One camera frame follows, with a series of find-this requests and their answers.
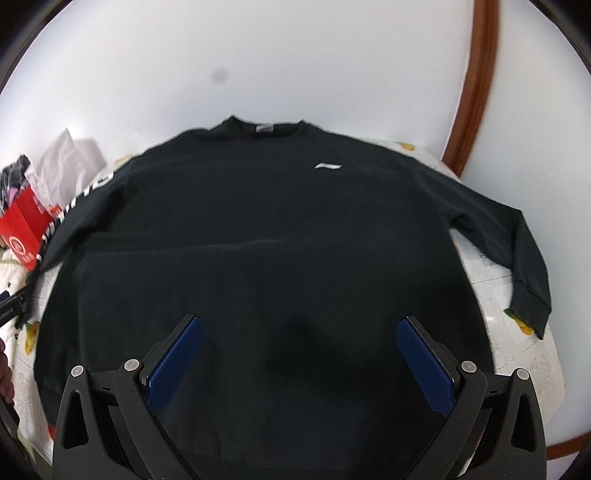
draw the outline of white wall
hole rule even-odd
[[[472,2],[74,0],[0,95],[0,164],[69,127],[107,160],[230,114],[443,152]]]
[[[528,0],[502,0],[497,71],[462,179],[521,208],[546,260],[566,399],[553,444],[591,430],[591,76]]]

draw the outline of white lettering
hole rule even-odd
[[[108,175],[105,175],[104,177],[102,177],[101,179],[99,179],[93,183],[92,189],[93,190],[100,189],[103,185],[106,185],[111,180],[113,180],[113,176],[115,176],[114,172],[111,172]]]

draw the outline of white logo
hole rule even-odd
[[[329,168],[331,170],[337,170],[338,168],[341,168],[342,165],[333,165],[332,163],[319,163],[318,165],[316,165],[314,167],[314,169],[316,168]]]
[[[12,248],[12,250],[18,255],[24,255],[25,253],[27,253],[27,251],[25,250],[25,246],[15,236],[8,238],[8,245],[10,245],[10,248]]]

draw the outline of bed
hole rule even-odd
[[[405,142],[365,139],[390,148],[459,181],[444,163],[427,150]],[[116,162],[120,166],[129,157]],[[495,372],[510,375],[516,368],[527,369],[533,380],[543,422],[546,425],[564,400],[565,390],[560,362],[550,327],[539,340],[525,324],[505,312],[511,299],[511,271],[492,263],[468,239],[455,230],[450,234],[478,299],[491,344]],[[15,408],[21,417],[23,438],[48,463],[51,463],[53,430],[45,420],[33,376],[35,347],[43,311],[60,270],[60,265],[44,273],[35,288],[32,316],[18,337],[11,325],[3,327],[2,337],[12,352]]]

